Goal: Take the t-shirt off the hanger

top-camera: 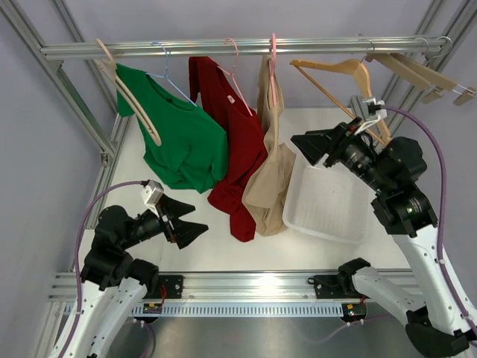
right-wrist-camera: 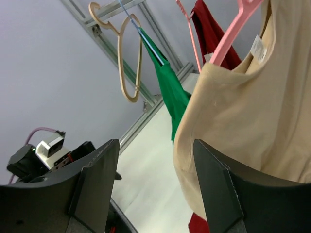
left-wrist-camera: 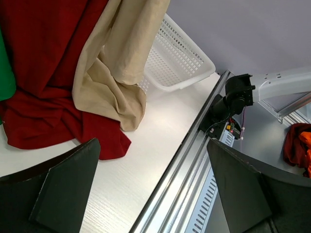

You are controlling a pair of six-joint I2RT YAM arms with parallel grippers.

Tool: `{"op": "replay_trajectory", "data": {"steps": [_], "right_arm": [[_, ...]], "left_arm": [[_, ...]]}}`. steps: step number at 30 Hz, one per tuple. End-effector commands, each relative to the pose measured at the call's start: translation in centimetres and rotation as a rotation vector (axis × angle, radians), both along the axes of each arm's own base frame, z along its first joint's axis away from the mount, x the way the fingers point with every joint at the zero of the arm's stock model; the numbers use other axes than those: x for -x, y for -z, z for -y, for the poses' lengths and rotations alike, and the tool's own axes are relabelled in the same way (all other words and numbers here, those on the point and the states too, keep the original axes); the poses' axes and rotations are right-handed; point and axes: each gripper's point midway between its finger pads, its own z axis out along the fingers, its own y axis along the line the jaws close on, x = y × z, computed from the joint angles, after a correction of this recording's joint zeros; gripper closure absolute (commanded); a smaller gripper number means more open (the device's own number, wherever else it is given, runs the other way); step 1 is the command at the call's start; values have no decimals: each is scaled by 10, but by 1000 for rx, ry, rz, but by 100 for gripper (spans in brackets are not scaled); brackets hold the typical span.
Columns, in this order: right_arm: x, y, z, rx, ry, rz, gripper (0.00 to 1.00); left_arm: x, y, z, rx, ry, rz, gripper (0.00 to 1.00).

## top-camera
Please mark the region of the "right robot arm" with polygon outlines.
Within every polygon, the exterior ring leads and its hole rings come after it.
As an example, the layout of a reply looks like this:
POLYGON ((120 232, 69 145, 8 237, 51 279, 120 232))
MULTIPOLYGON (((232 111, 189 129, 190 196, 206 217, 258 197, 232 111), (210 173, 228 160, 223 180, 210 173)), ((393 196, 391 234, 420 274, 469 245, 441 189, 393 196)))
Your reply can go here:
POLYGON ((339 266, 338 290, 375 301, 404 326, 423 356, 454 357, 476 342, 476 309, 445 261, 437 216, 416 185, 427 169, 423 151, 416 140, 399 136, 376 152, 358 132, 359 122, 307 131, 291 141, 309 164, 340 163, 375 192, 373 213, 404 254, 422 297, 413 298, 362 258, 339 266))

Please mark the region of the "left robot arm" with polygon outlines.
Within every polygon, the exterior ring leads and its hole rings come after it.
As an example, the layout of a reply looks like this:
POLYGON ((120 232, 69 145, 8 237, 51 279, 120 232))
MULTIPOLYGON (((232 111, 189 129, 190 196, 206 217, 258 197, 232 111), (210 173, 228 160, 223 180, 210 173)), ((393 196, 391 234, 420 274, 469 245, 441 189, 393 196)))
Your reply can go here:
POLYGON ((51 357, 105 357, 133 308, 158 293, 158 266, 132 258, 128 248, 162 234, 183 249, 208 229, 181 219, 195 211, 191 204, 165 194, 146 204, 147 210, 135 218, 119 205, 101 212, 77 281, 75 305, 51 357))

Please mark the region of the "red t shirt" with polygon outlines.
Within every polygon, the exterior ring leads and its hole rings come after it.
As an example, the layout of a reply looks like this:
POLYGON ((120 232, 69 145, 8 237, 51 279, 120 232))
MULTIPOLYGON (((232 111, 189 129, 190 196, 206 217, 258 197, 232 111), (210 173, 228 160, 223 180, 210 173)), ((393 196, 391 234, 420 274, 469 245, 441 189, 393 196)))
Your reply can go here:
POLYGON ((254 239, 256 223, 243 205, 242 196, 252 174, 268 156, 259 118, 210 57, 189 58, 189 92, 190 99, 201 99, 204 111, 228 137, 228 171, 215 185, 208 201, 229 216, 231 235, 241 242, 249 242, 254 239))

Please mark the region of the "pink wire hanger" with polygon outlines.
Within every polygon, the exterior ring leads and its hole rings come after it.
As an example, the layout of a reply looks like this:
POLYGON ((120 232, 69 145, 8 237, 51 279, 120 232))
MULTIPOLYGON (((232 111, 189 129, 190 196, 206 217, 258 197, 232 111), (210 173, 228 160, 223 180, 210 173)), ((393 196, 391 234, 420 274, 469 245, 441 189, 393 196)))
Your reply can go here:
POLYGON ((236 41, 235 41, 233 38, 228 37, 228 38, 226 38, 226 39, 224 40, 224 44, 225 44, 225 45, 231 44, 231 45, 233 46, 234 51, 235 51, 235 59, 234 59, 233 67, 232 67, 232 69, 231 69, 230 71, 227 71, 226 69, 224 69, 224 68, 221 67, 221 66, 218 66, 218 68, 219 68, 225 75, 228 75, 228 76, 231 77, 232 82, 233 82, 233 85, 234 85, 234 87, 235 87, 235 89, 236 89, 236 92, 238 93, 239 98, 240 98, 241 101, 243 102, 243 104, 244 104, 244 106, 245 106, 245 108, 246 108, 248 114, 249 114, 250 116, 253 116, 252 111, 251 111, 249 105, 247 104, 247 101, 245 100, 245 98, 244 98, 244 96, 243 96, 243 94, 242 94, 242 91, 241 91, 241 89, 240 89, 240 86, 238 85, 238 82, 237 82, 237 80, 236 80, 236 66, 237 66, 238 60, 239 60, 239 50, 238 50, 239 48, 238 48, 238 46, 237 46, 237 43, 236 43, 236 41))

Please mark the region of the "beige t shirt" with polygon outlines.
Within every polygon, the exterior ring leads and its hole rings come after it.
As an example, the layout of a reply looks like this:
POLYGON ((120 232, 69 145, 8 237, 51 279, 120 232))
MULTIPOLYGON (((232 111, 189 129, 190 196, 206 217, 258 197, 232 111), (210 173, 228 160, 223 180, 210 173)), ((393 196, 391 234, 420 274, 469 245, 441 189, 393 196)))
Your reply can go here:
POLYGON ((285 230, 282 214, 296 154, 279 140, 279 118, 285 105, 270 55, 262 57, 258 88, 257 114, 267 157, 247 182, 242 203, 256 223, 256 232, 273 236, 285 230))

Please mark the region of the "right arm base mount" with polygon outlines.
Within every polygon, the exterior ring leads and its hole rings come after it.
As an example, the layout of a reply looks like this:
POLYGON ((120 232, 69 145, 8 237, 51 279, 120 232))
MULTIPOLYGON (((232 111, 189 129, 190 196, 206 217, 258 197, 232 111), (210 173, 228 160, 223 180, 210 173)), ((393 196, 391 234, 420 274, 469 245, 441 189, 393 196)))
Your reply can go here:
POLYGON ((379 289, 379 280, 356 278, 355 275, 347 274, 316 274, 306 279, 315 292, 315 297, 361 299, 369 297, 379 289))

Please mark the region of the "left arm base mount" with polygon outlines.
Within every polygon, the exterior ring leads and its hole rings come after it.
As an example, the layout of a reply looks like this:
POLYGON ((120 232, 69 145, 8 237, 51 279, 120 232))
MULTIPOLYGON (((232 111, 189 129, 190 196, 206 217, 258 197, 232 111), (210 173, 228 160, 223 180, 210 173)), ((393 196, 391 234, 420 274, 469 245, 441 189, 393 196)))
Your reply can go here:
POLYGON ((161 299, 165 293, 165 299, 181 299, 183 294, 184 276, 181 274, 160 274, 157 287, 148 292, 146 300, 161 299))

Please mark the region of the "pink plastic hanger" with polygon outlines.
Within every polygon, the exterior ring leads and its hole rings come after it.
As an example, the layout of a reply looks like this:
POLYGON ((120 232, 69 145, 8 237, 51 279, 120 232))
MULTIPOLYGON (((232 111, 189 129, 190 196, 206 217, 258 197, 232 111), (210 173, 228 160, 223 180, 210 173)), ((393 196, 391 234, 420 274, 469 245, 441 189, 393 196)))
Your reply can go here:
POLYGON ((275 84, 275 69, 277 65, 277 36, 271 35, 271 59, 269 60, 269 75, 271 81, 271 91, 273 96, 273 106, 277 105, 277 88, 275 84))

